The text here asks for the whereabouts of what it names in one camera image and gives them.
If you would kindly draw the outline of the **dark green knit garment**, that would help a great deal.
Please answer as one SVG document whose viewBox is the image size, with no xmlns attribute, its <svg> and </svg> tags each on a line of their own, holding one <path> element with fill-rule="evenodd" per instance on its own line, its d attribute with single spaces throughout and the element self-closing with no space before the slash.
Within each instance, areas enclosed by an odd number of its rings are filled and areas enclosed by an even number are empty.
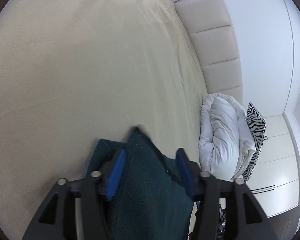
<svg viewBox="0 0 300 240">
<path fill-rule="evenodd" d="M 126 142 L 98 141 L 88 173 L 115 152 L 126 152 L 116 194 L 101 202 L 109 239 L 187 239 L 194 203 L 186 194 L 174 159 L 134 128 Z"/>
</svg>

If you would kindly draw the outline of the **white folded duvet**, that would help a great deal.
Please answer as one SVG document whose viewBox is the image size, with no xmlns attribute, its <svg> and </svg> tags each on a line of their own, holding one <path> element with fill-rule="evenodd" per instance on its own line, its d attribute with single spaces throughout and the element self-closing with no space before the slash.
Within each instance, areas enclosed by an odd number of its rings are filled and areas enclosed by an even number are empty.
<svg viewBox="0 0 300 240">
<path fill-rule="evenodd" d="M 232 181 L 243 174 L 255 152 L 244 107 L 230 95 L 208 94 L 201 109 L 201 169 Z"/>
</svg>

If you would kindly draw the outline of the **zebra print pillow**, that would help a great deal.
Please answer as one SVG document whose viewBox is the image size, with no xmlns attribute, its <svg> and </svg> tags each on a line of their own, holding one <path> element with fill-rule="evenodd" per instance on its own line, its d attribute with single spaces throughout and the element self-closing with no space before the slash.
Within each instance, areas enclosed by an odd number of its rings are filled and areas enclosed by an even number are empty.
<svg viewBox="0 0 300 240">
<path fill-rule="evenodd" d="M 253 136 L 256 150 L 252 155 L 249 165 L 243 172 L 243 180 L 245 183 L 249 181 L 254 171 L 254 167 L 256 166 L 259 155 L 263 148 L 264 140 L 266 140 L 266 120 L 252 102 L 249 102 L 247 106 L 246 121 Z"/>
</svg>

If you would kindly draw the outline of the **white wardrobe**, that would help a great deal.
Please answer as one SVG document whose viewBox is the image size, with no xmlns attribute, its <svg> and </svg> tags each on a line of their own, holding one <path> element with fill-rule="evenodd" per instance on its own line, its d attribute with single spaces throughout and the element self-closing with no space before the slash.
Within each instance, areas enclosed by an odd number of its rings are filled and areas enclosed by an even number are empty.
<svg viewBox="0 0 300 240">
<path fill-rule="evenodd" d="M 266 135 L 248 187 L 267 217 L 299 204 L 299 174 L 292 138 L 283 116 L 266 118 Z"/>
</svg>

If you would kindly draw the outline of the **beige bed sheet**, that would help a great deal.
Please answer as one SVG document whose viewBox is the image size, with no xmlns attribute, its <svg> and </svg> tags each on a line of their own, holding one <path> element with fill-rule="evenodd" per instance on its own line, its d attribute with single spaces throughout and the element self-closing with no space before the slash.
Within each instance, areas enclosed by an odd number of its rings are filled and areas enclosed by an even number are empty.
<svg viewBox="0 0 300 240">
<path fill-rule="evenodd" d="M 198 160 L 205 80 L 169 0 L 10 0 L 0 13 L 0 227 L 21 239 L 99 139 L 141 126 Z"/>
</svg>

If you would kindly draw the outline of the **cream padded headboard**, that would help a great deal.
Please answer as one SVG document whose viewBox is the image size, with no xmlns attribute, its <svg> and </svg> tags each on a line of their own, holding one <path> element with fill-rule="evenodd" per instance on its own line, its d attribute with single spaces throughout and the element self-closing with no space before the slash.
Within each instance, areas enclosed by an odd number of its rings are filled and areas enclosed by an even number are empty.
<svg viewBox="0 0 300 240">
<path fill-rule="evenodd" d="M 177 14 L 196 51 L 208 93 L 243 102 L 238 43 L 224 0 L 179 0 Z"/>
</svg>

